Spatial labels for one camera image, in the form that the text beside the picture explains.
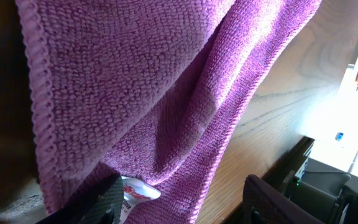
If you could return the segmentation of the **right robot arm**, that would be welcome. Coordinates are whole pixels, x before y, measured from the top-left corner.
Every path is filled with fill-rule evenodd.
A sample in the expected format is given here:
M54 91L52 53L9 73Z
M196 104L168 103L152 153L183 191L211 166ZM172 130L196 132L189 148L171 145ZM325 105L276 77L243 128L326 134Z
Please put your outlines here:
M352 174L306 171L285 196L323 223L358 223L358 177Z

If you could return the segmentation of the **purple microfiber cloth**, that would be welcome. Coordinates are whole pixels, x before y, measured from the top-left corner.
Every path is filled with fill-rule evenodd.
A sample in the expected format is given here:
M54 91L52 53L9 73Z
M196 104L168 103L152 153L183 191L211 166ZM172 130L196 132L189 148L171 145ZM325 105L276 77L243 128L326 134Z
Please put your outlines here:
M111 174L128 223L194 223L249 101L319 1L17 1L49 216Z

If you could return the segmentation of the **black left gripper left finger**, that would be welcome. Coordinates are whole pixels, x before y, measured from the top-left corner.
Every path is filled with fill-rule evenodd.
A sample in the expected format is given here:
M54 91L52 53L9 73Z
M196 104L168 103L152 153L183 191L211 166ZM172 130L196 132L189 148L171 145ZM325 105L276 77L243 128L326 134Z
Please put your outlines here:
M113 174L37 224L118 224L123 200L122 178Z

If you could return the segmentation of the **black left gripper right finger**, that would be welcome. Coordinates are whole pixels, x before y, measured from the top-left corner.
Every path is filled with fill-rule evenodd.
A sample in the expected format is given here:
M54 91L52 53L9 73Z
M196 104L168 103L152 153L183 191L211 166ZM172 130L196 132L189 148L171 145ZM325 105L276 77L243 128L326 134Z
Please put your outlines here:
M244 182L242 204L246 223L323 224L254 174Z

